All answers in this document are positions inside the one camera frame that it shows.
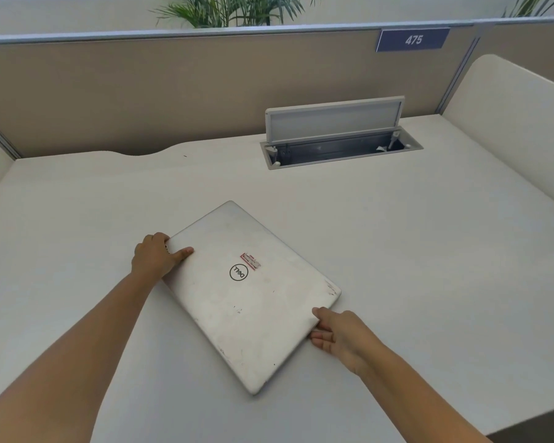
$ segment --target desk surface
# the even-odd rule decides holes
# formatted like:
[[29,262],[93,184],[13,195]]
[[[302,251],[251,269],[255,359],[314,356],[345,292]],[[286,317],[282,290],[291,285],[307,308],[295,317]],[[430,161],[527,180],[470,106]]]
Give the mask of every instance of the desk surface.
[[[130,267],[135,243],[234,200],[343,290],[482,432],[554,408],[554,201],[444,118],[424,150],[267,170],[262,136],[15,162],[0,184],[0,392]],[[402,441],[309,342],[250,397],[159,285],[93,441]]]

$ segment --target forearm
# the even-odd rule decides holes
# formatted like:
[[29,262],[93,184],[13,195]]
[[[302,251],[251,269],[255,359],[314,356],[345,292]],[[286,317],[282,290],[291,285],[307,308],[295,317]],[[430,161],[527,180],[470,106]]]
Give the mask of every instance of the forearm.
[[385,345],[362,355],[363,383],[407,443],[488,443],[421,376]]
[[0,441],[90,439],[98,409],[155,282],[148,276],[126,276],[0,395]]

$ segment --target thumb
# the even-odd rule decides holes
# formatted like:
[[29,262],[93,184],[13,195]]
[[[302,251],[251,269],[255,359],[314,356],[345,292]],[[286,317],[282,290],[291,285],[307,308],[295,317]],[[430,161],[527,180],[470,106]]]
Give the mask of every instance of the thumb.
[[178,264],[184,259],[186,259],[187,256],[189,256],[193,252],[195,252],[195,250],[192,247],[185,247],[184,249],[181,249],[178,252],[173,253],[172,258],[176,262],[176,264]]
[[334,317],[337,316],[337,313],[332,312],[330,309],[322,307],[322,308],[312,308],[312,313],[314,316],[320,320],[320,322],[327,326],[328,328],[332,328],[332,320]]

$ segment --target hand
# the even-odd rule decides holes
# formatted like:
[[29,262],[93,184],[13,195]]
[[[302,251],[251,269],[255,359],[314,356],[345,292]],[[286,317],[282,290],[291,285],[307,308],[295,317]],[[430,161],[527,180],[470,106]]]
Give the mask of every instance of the hand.
[[320,320],[318,328],[310,333],[314,346],[332,354],[347,369],[361,376],[369,365],[361,356],[370,348],[383,345],[363,321],[351,311],[335,313],[326,308],[313,308]]
[[164,233],[149,234],[135,246],[135,255],[131,261],[132,273],[143,275],[155,281],[160,280],[171,269],[193,253],[192,247],[186,247],[170,254],[164,245],[168,236]]

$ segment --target flip-up lid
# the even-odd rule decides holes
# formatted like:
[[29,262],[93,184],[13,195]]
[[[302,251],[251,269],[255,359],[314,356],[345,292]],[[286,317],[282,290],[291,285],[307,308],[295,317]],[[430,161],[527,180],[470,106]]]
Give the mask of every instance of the flip-up lid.
[[267,109],[267,144],[375,133],[398,127],[404,96]]

